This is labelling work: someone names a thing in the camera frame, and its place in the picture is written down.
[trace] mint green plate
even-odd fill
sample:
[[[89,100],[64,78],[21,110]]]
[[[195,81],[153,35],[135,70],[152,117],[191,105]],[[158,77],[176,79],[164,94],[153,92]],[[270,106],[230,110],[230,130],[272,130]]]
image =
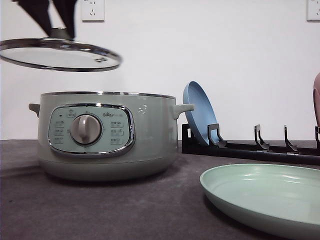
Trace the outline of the mint green plate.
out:
[[[233,164],[206,170],[209,200],[231,218],[289,239],[320,240],[320,170]]]

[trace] electrical socket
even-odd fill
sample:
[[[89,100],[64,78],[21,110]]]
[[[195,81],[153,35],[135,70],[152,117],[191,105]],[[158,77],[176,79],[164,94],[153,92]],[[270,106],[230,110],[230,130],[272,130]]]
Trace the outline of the electrical socket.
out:
[[[307,17],[308,22],[320,21],[320,0],[307,0]]]
[[[105,0],[82,0],[83,22],[105,21]]]

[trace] dish rack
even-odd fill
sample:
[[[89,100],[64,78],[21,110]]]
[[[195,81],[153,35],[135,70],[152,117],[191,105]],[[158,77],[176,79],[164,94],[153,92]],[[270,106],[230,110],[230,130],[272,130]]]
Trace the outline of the dish rack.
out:
[[[298,147],[288,140],[287,126],[284,126],[285,146],[266,143],[261,137],[260,124],[254,126],[255,144],[225,141],[220,135],[219,123],[207,126],[209,146],[200,145],[189,124],[182,125],[182,153],[216,157],[252,159],[259,161],[282,162],[290,164],[320,165],[320,127],[315,127],[316,148]],[[211,132],[216,130],[219,142],[214,142]]]

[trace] button icon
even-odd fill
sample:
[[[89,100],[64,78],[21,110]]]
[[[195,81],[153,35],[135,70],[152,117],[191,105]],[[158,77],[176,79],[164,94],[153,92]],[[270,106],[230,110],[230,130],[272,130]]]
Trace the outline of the button icon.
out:
[[[56,128],[64,128],[65,127],[65,122],[64,121],[56,121],[54,126]]]
[[[124,143],[124,140],[121,139],[121,138],[112,138],[110,140],[110,144],[112,145],[120,145],[120,144],[123,144]]]
[[[112,137],[119,137],[124,135],[124,129],[123,128],[116,128],[116,129],[111,129],[111,136]]]
[[[66,113],[67,118],[74,118],[75,116],[76,116],[76,113],[72,109],[69,109],[69,111]]]
[[[55,136],[63,136],[64,135],[64,129],[63,128],[56,128],[54,130],[54,135]]]
[[[63,137],[55,137],[53,139],[54,144],[64,144],[64,138]]]
[[[121,121],[112,121],[111,122],[111,128],[123,128],[124,123]]]

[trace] silver knob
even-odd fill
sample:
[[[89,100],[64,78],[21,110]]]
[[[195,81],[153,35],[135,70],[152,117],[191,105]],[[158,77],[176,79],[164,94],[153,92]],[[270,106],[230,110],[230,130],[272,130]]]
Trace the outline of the silver knob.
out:
[[[70,134],[79,144],[92,144],[101,134],[101,124],[94,116],[81,115],[73,120]]]

